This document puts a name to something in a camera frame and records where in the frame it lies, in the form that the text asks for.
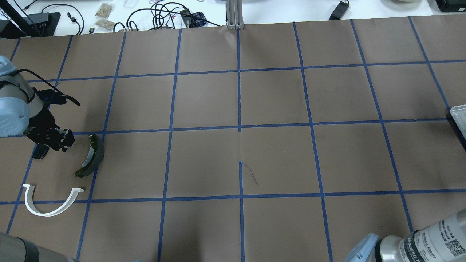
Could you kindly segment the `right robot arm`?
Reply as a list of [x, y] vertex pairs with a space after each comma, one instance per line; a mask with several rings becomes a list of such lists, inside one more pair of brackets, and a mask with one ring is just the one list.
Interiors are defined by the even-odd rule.
[[401, 238], [370, 233], [348, 254], [345, 262], [464, 262], [466, 211]]

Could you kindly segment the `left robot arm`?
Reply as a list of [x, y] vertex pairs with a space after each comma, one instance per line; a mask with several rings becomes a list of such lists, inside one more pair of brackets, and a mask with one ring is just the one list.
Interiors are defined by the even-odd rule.
[[64, 94], [54, 85], [38, 90], [22, 76], [27, 72], [43, 83], [47, 81], [29, 69], [18, 69], [9, 58], [0, 58], [0, 135], [25, 135], [37, 147], [48, 151], [67, 151], [75, 142], [70, 129], [61, 129], [49, 110], [50, 105], [64, 105], [71, 101], [79, 106], [73, 97]]

